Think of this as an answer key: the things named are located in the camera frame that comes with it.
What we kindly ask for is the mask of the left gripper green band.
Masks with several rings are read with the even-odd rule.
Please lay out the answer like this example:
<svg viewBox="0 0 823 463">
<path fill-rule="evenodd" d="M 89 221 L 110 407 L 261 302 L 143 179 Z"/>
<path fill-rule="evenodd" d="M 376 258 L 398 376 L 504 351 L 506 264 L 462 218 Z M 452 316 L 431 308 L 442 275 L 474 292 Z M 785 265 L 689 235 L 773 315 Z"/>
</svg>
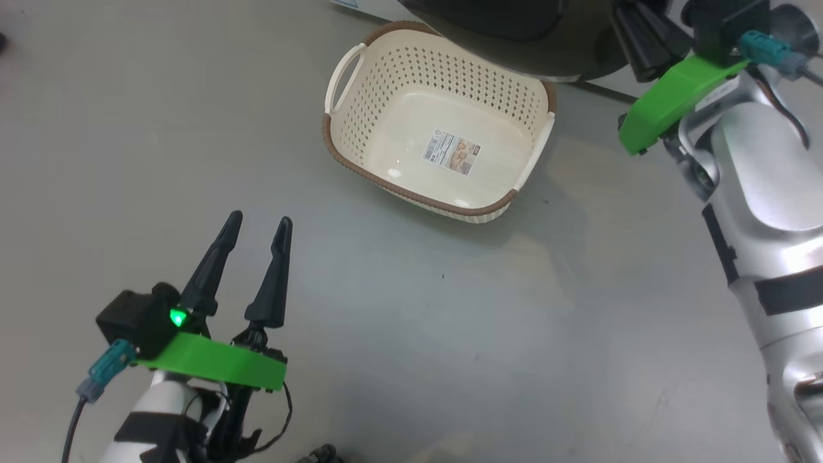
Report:
<svg viewBox="0 0 823 463">
<path fill-rule="evenodd" d="M 241 211 L 229 214 L 183 288 L 180 307 L 189 313 L 206 317 L 217 313 L 217 290 L 228 255 L 235 249 L 242 222 Z M 271 243 L 271 262 L 264 280 L 244 314 L 251 327 L 279 329 L 284 325 L 292 232 L 291 218 L 282 217 Z M 155 370 L 261 390 L 281 390 L 286 376 L 286 364 L 282 361 L 183 332 L 174 335 L 155 358 L 138 358 L 136 363 Z"/>
</svg>

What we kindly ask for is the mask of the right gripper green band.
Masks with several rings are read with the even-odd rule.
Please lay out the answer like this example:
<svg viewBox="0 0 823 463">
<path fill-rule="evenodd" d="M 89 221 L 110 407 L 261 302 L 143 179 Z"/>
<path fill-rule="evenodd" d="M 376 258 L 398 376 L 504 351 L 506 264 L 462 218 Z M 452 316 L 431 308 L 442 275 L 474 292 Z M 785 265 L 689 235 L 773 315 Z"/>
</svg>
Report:
<svg viewBox="0 0 823 463">
<path fill-rule="evenodd" d="M 682 60 L 691 52 L 691 36 L 682 29 L 679 17 L 670 17 L 674 3 L 613 3 L 611 22 L 638 82 L 655 81 L 671 59 Z M 632 156 L 649 149 L 700 100 L 748 64 L 743 60 L 723 67 L 692 55 L 671 67 L 630 107 L 619 127 L 621 145 Z"/>
</svg>

